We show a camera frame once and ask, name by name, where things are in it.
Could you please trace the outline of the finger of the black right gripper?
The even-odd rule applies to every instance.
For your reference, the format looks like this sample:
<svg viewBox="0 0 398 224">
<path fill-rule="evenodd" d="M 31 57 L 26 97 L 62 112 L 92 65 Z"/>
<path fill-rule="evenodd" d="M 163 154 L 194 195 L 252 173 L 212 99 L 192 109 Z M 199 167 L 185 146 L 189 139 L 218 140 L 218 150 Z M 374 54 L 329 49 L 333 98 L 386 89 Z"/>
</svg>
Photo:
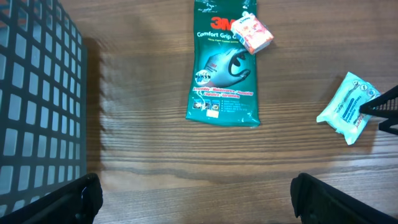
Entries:
<svg viewBox="0 0 398 224">
<path fill-rule="evenodd" d="M 390 89 L 381 96 L 360 106 L 359 112 L 380 118 L 397 118 L 397 89 Z"/>
<path fill-rule="evenodd" d="M 389 134 L 394 134 L 397 136 L 398 130 L 397 130 L 397 128 L 394 128 L 394 126 L 397 126 L 397 125 L 398 125 L 397 118 L 394 118 L 394 119 L 390 118 L 390 119 L 387 119 L 387 120 L 379 123 L 379 130 L 384 131 Z"/>
</svg>

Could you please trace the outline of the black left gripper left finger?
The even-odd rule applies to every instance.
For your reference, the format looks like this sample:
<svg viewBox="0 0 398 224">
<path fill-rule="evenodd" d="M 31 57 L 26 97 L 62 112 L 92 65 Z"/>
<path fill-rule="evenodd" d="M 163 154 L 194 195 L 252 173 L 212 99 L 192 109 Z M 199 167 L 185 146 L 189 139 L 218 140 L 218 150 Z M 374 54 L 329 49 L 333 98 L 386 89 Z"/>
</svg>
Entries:
<svg viewBox="0 0 398 224">
<path fill-rule="evenodd" d="M 1 218 L 1 223 L 93 223 L 103 205 L 97 174 L 90 173 Z"/>
</svg>

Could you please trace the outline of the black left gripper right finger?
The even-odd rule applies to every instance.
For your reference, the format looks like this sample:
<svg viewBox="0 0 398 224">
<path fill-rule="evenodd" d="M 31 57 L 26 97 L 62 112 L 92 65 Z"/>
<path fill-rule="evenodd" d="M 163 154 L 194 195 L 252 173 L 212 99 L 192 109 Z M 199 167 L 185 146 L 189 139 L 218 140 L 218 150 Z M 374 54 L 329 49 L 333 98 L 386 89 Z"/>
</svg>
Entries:
<svg viewBox="0 0 398 224">
<path fill-rule="evenodd" d="M 294 214 L 302 223 L 397 224 L 397 219 L 362 203 L 307 173 L 292 179 Z"/>
</svg>

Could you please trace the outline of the white wet wipes pack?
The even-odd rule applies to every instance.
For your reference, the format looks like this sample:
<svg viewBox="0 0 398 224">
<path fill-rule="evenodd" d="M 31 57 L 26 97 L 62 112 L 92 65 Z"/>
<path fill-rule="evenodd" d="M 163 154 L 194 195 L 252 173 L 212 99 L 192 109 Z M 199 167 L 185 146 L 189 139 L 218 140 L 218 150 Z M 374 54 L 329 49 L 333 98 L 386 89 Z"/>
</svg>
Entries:
<svg viewBox="0 0 398 224">
<path fill-rule="evenodd" d="M 348 145 L 359 138 L 371 116 L 359 111 L 361 105 L 380 96 L 369 82 L 348 72 L 328 106 L 317 116 L 318 123 L 326 122 Z"/>
</svg>

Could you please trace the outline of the green 3M gloves packet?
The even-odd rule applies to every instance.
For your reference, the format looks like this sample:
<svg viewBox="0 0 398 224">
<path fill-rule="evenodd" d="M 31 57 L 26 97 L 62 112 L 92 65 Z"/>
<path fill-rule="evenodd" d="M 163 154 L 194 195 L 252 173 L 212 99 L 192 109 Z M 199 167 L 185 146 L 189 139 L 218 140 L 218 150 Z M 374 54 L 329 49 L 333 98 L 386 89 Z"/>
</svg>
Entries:
<svg viewBox="0 0 398 224">
<path fill-rule="evenodd" d="M 195 1 L 194 62 L 186 118 L 219 126 L 260 125 L 257 65 L 231 31 L 253 0 Z"/>
</svg>

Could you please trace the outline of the pink tissue packet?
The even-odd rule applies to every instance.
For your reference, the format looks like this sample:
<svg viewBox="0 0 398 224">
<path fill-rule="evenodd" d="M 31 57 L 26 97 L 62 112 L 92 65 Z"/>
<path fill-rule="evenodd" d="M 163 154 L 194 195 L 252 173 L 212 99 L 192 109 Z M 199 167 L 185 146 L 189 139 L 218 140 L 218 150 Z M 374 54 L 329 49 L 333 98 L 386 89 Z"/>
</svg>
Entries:
<svg viewBox="0 0 398 224">
<path fill-rule="evenodd" d="M 232 22 L 231 32 L 251 55 L 266 48 L 274 39 L 268 28 L 247 11 L 243 12 L 240 19 Z"/>
</svg>

